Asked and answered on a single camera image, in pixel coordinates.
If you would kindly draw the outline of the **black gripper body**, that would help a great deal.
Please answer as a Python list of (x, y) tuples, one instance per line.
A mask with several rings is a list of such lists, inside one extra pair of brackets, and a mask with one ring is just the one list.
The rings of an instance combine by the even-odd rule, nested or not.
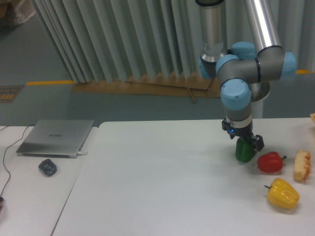
[(223, 131), (226, 131), (231, 139), (241, 137), (249, 145), (253, 145), (252, 119), (250, 121), (233, 121), (225, 118), (221, 123)]

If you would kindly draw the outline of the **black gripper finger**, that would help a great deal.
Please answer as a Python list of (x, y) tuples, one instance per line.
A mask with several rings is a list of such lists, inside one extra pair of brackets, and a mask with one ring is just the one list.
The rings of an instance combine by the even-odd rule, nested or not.
[(251, 135), (249, 144), (255, 151), (261, 151), (264, 148), (264, 140), (260, 135)]

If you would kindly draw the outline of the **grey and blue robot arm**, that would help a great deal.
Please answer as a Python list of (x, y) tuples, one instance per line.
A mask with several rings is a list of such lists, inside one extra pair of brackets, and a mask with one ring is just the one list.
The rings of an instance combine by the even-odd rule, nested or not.
[(225, 110), (222, 129), (230, 138), (240, 137), (254, 151), (261, 151), (264, 141), (252, 132), (251, 112), (251, 102), (259, 91), (251, 87), (292, 78), (297, 70), (295, 55), (282, 48), (267, 0), (244, 2), (254, 50), (246, 50), (241, 43), (227, 49), (223, 0), (198, 0), (196, 3), (203, 27), (200, 61), (206, 73), (220, 82), (220, 97)]

